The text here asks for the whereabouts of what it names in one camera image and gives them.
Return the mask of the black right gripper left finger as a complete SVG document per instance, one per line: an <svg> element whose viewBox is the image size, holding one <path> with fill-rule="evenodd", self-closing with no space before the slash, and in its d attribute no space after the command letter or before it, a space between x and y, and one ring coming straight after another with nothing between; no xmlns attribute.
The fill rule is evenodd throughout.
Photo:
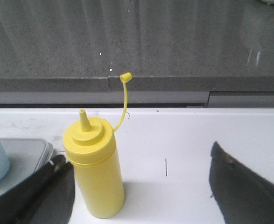
<svg viewBox="0 0 274 224"><path fill-rule="evenodd" d="M74 167L57 155L0 196L0 224L67 224L74 199Z"/></svg>

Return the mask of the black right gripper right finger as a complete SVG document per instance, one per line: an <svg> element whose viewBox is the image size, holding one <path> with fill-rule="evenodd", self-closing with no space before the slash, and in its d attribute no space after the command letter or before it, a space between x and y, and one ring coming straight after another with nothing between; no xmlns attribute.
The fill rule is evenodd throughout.
<svg viewBox="0 0 274 224"><path fill-rule="evenodd" d="M225 223L274 224L274 184L214 142L209 184Z"/></svg>

